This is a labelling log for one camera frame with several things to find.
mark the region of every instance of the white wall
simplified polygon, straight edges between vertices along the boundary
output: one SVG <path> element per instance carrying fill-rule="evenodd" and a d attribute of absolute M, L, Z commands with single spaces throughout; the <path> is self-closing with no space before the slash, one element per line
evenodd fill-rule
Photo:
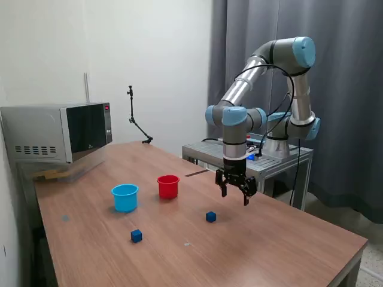
<path fill-rule="evenodd" d="M 0 39 L 0 76 L 8 103 L 85 102 L 82 1 L 3 0 Z"/>
<path fill-rule="evenodd" d="M 0 78 L 0 104 L 5 93 Z M 17 219 L 12 200 L 15 192 L 7 153 L 0 129 L 0 286 L 21 286 L 20 245 Z"/>
<path fill-rule="evenodd" d="M 211 0 L 85 0 L 90 98 L 110 101 L 113 141 L 146 139 L 181 154 L 206 137 Z"/>

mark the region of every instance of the blue cup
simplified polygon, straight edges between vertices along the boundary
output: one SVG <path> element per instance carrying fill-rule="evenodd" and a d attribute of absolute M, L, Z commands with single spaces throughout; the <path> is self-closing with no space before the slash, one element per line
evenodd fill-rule
<path fill-rule="evenodd" d="M 114 207 L 119 212 L 131 212 L 137 207 L 138 186 L 121 184 L 112 189 Z"/>

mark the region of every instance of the table leg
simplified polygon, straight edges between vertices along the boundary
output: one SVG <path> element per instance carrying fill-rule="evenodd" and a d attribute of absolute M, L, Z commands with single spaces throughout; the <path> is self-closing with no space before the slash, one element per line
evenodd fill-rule
<path fill-rule="evenodd" d="M 293 196 L 293 206 L 300 210 L 305 210 L 306 194 L 309 185 L 311 159 L 299 164 L 297 182 Z"/>
<path fill-rule="evenodd" d="M 343 279 L 339 287 L 355 287 L 357 284 L 358 273 L 360 267 L 360 260 L 355 264 L 347 276 Z"/>

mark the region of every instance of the microwave door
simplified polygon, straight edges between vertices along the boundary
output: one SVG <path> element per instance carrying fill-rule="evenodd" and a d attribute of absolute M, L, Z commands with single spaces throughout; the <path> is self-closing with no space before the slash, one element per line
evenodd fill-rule
<path fill-rule="evenodd" d="M 103 104 L 67 108 L 66 116 L 73 161 L 107 144 Z"/>

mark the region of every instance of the microwave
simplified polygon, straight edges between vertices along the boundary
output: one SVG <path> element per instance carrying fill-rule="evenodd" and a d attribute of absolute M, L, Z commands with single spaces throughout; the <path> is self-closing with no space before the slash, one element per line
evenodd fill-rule
<path fill-rule="evenodd" d="M 109 103 L 4 106 L 0 113 L 16 162 L 73 163 L 112 141 Z"/>

